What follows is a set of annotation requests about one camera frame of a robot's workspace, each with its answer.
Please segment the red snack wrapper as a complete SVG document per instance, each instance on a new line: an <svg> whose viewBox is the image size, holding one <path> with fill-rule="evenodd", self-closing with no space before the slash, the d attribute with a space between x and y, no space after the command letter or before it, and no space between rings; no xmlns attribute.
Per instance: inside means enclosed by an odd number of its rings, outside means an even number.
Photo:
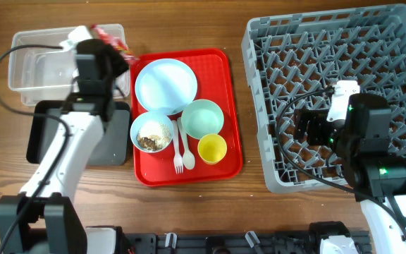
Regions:
<svg viewBox="0 0 406 254"><path fill-rule="evenodd" d="M101 39L105 44L110 44L130 66L135 65L140 60L119 37L108 34L98 25L92 25L90 31L97 39Z"/></svg>

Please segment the light blue bowl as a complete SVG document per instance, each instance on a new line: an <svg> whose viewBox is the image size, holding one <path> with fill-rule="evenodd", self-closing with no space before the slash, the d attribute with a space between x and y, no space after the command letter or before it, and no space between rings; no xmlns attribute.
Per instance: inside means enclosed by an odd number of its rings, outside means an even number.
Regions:
<svg viewBox="0 0 406 254"><path fill-rule="evenodd" d="M172 121L164 114L148 111L132 123L130 137L141 152L156 153L167 148L174 134Z"/></svg>

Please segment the rice and food scraps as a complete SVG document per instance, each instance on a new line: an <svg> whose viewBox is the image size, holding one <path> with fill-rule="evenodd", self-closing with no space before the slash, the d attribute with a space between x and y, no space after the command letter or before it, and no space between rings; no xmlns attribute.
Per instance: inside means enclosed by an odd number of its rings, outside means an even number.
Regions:
<svg viewBox="0 0 406 254"><path fill-rule="evenodd" d="M157 152L171 142L171 132L167 125L156 121L146 122L137 134L137 141L143 150Z"/></svg>

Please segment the yellow plastic cup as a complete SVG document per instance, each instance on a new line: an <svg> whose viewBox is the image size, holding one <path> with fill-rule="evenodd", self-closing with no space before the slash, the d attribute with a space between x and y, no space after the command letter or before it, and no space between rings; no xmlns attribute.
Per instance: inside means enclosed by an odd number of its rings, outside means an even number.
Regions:
<svg viewBox="0 0 406 254"><path fill-rule="evenodd" d="M228 146L222 136L210 133L199 140L197 151L206 164L214 165L226 156Z"/></svg>

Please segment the mint green bowl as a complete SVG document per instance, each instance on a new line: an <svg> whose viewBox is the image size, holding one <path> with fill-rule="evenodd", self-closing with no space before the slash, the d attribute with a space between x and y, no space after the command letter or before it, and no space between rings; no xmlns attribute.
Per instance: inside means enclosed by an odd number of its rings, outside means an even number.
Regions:
<svg viewBox="0 0 406 254"><path fill-rule="evenodd" d="M197 99L184 108L181 123L185 132L200 140L207 134L218 134L224 125L223 111L208 99Z"/></svg>

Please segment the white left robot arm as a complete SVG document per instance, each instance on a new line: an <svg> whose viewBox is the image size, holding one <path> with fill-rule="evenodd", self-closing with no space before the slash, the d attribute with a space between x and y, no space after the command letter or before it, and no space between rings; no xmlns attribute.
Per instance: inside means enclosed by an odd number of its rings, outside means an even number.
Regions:
<svg viewBox="0 0 406 254"><path fill-rule="evenodd" d="M60 116L32 113L58 122L38 169L17 195L0 198L0 253L132 253L119 226L84 227L73 207L78 182L95 147L125 157L130 108L113 99L125 59L100 39L75 48L78 91L63 101Z"/></svg>

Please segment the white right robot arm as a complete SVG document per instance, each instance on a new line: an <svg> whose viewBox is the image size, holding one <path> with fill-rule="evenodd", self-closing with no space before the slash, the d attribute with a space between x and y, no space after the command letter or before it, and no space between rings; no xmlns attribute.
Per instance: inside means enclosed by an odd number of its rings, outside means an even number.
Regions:
<svg viewBox="0 0 406 254"><path fill-rule="evenodd" d="M366 217L377 253L406 253L406 158L391 153L391 108L385 98L359 93L330 123L328 110L295 110L296 139L325 145L340 158L343 175Z"/></svg>

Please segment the black waste tray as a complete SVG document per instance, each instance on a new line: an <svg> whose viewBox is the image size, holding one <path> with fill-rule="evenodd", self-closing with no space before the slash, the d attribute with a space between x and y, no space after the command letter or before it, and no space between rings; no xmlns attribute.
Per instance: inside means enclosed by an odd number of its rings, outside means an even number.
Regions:
<svg viewBox="0 0 406 254"><path fill-rule="evenodd" d="M30 139L27 145L26 160L39 164L45 156L58 128L59 123L52 119L35 117L32 120ZM95 147L88 161L90 166L119 166L127 161L132 152L130 139L130 106L117 102L113 118L104 137Z"/></svg>

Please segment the grey dishwasher rack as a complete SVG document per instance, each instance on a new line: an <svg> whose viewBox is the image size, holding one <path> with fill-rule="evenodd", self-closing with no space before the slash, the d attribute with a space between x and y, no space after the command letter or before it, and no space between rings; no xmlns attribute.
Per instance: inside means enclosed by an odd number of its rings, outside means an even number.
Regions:
<svg viewBox="0 0 406 254"><path fill-rule="evenodd" d="M340 160L293 138L296 109L329 109L321 90L356 80L387 99L389 150L406 157L406 5L251 19L241 42L266 187L292 193L344 184Z"/></svg>

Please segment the light blue plate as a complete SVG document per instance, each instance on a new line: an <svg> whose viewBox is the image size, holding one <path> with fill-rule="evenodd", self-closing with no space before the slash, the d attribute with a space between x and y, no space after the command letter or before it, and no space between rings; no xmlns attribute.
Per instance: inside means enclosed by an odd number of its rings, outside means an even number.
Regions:
<svg viewBox="0 0 406 254"><path fill-rule="evenodd" d="M147 64L135 80L135 96L147 111L171 116L180 113L197 95L194 71L176 59L159 59Z"/></svg>

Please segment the red plastic tray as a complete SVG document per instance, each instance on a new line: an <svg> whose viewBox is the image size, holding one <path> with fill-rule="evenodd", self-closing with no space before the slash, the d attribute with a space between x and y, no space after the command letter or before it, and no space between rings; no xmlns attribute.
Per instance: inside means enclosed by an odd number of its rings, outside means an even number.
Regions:
<svg viewBox="0 0 406 254"><path fill-rule="evenodd" d="M242 169L243 158L228 57L215 48L144 54L130 69L131 88L135 87L140 71L158 59L177 59L193 70L198 81L197 98L215 102L223 112L224 125L219 134L225 139L228 151L215 165L206 164L200 156L196 156L193 170L186 169L177 174L173 166L172 145L158 153L141 152L135 148L133 163L137 180L146 186L157 187L234 177Z"/></svg>

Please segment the white plastic fork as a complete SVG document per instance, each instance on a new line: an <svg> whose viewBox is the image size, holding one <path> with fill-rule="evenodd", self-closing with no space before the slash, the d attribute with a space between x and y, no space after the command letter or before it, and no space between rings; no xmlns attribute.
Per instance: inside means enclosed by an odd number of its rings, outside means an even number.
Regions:
<svg viewBox="0 0 406 254"><path fill-rule="evenodd" d="M179 150L179 130L178 130L178 123L176 120L171 121L173 124L173 148L174 148L174 158L173 158L173 165L177 174L183 173L183 158L180 154Z"/></svg>

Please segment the white plastic spoon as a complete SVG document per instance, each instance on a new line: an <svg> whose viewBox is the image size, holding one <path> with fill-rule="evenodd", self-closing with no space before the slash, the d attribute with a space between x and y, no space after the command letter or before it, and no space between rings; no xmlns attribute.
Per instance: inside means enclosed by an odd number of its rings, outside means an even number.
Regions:
<svg viewBox="0 0 406 254"><path fill-rule="evenodd" d="M187 141L187 133L184 130L180 117L178 117L177 123L178 123L178 130L180 132L180 136L181 136L181 139L183 142L183 148L184 148L183 164L186 169L192 170L195 167L195 156L190 151L188 141Z"/></svg>

